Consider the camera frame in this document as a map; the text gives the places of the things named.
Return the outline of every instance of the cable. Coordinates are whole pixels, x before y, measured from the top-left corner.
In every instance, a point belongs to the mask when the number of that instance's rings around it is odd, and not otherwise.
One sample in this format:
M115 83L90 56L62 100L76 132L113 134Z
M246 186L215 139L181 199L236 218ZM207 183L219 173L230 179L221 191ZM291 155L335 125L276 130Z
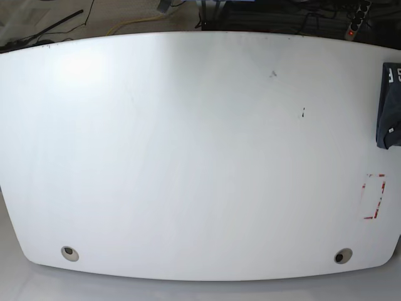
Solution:
M147 22L147 21L156 21L156 20L164 19L166 17L167 17L166 15L161 14L160 16L151 17L151 18L144 18L144 19L137 19L137 20L119 22L118 24L114 25L113 27L111 27L107 31L106 36L110 36L111 33L115 34L122 26L125 26L125 25L128 25L128 24Z
M38 37L38 39L36 40L36 42L39 42L40 38L41 38L42 36L46 35L46 34L63 34L63 33L70 33L70 32L74 31L75 29L77 29L77 28L79 28L79 27L81 27L81 26L86 26L86 24L87 24L87 22L88 22L88 20L89 20L90 13L92 12L92 7L93 7L93 3L94 3L94 2L95 2L95 0L92 0L92 3L90 4L90 9L89 9L88 16L86 17L84 23L82 23L82 24L80 24L80 25L78 25L78 26L75 26L73 29L70 29L69 31L59 31L59 32L56 32L56 33L44 33L44 34L42 34L42 35L40 35L40 36Z
M175 5L171 4L170 7L177 8L177 7L181 6L181 5L183 5L184 3L186 3L186 0L183 0L181 3L175 4Z
M278 29L271 30L271 31L269 31L269 33L277 33L278 31L283 31L283 30L286 30L286 29L288 29L288 30L290 30L290 31L293 31L294 33L298 32L297 29L294 29L294 28L291 28L291 27L282 27L282 28L278 28ZM314 35L312 35L312 34L303 33L302 31L299 32L299 34L301 34L301 35L303 35L303 36L314 36Z
M313 14L313 13L307 13L307 14L306 14L306 16L305 16L305 18L304 18L304 20L303 20L303 22L302 22L301 27L299 28L299 30L298 30L295 34L299 34L299 33L305 28L306 22L307 22L309 16L311 16L312 14Z
M174 10L172 13L170 14L160 14L158 16L155 17L150 17L150 18L143 18L143 19L136 19L136 20L130 20L130 21L122 21L117 23L116 25L114 25L113 27L111 27L107 33L106 36L111 36L113 34L115 34L118 30L120 30L121 27L128 25L128 24L133 24L133 23L141 23L141 22L148 22L148 21L157 21L157 20L161 20L161 19L167 19L168 17L171 17L171 15L173 15L175 12L177 12L179 9Z
M199 22L195 25L195 29L202 27L202 17L201 13L199 13Z
M33 36L34 36L34 34L32 34L31 36L26 36L25 38L21 38L21 39L15 40L15 42L22 41L22 40L25 40L25 39L29 39L29 38L32 38Z

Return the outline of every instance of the white floor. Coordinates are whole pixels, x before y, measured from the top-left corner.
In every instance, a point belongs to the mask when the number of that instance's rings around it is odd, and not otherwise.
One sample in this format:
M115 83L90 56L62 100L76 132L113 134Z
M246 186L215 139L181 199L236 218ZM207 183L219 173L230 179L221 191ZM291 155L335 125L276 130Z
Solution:
M111 277L25 259L0 193L0 300L337 301L400 300L401 257L380 268L258 282L174 282Z

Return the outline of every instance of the desk surface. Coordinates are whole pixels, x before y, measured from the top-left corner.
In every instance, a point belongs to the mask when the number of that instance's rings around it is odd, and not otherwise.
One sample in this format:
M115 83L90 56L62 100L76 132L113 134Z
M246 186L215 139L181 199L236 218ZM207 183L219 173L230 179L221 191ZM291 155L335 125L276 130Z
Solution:
M74 272L25 258L0 193L0 300L4 301L399 301L400 251L378 268L255 282L176 282Z
M401 149L374 138L384 61L401 54L254 33L1 55L0 183L24 254L168 280L383 265L401 228Z

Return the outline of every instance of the dark cloth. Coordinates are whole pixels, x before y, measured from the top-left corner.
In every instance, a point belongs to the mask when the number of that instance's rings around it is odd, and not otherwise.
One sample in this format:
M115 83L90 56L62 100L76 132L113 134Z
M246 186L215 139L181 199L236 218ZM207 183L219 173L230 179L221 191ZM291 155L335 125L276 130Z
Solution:
M401 63L384 63L377 113L376 143L401 146Z

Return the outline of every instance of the power strip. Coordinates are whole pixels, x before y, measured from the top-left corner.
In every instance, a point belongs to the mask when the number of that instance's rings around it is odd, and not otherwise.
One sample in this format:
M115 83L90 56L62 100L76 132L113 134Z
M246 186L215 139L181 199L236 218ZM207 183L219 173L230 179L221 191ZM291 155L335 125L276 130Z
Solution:
M344 38L347 41L353 41L353 39L355 39L355 36L357 35L358 30L363 23L363 20L365 20L365 16L367 15L371 5L372 3L370 1L361 1L358 11L355 13L355 17L353 18L351 24L348 27L348 30L345 33Z

